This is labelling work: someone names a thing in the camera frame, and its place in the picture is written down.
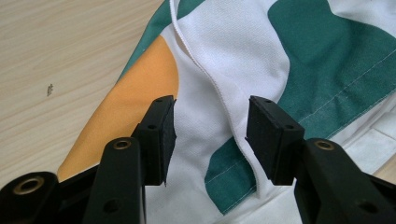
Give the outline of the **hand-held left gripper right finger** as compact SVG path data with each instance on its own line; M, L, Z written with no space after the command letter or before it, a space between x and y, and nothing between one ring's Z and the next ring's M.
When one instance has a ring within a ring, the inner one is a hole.
M251 96L246 139L267 178L275 186L290 186L293 154L302 145L304 128L275 102Z

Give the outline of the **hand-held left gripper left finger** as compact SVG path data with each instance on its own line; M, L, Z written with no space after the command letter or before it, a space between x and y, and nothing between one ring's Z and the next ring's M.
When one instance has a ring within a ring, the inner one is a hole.
M155 99L132 134L142 150L146 186L160 186L166 182L177 139L175 102L172 95Z

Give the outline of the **white green orange tote bag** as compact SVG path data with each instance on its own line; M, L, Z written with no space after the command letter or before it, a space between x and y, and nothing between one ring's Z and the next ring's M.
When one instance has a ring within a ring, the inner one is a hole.
M149 224L301 224L246 141L248 99L376 172L396 157L396 0L163 0L58 176L96 165L165 95L177 142L166 185L147 190Z

